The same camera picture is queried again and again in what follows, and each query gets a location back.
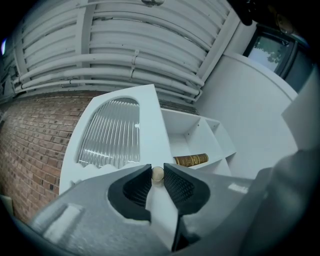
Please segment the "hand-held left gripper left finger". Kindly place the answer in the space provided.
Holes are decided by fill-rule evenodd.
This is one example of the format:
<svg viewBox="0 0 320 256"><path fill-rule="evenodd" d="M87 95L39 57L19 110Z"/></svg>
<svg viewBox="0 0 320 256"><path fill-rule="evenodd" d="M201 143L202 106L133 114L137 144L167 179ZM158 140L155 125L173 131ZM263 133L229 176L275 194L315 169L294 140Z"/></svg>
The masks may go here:
<svg viewBox="0 0 320 256"><path fill-rule="evenodd" d="M40 256L167 256L146 209L150 164L72 185L27 224L23 238Z"/></svg>

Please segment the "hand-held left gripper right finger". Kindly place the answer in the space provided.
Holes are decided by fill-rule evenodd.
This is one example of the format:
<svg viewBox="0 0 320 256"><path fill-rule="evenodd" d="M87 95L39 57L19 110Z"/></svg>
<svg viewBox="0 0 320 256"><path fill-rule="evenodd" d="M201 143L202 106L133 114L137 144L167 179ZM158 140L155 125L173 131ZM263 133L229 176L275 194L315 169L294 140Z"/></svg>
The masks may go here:
<svg viewBox="0 0 320 256"><path fill-rule="evenodd" d="M164 186L177 208L172 252L237 256L253 216L257 179L165 163Z"/></svg>

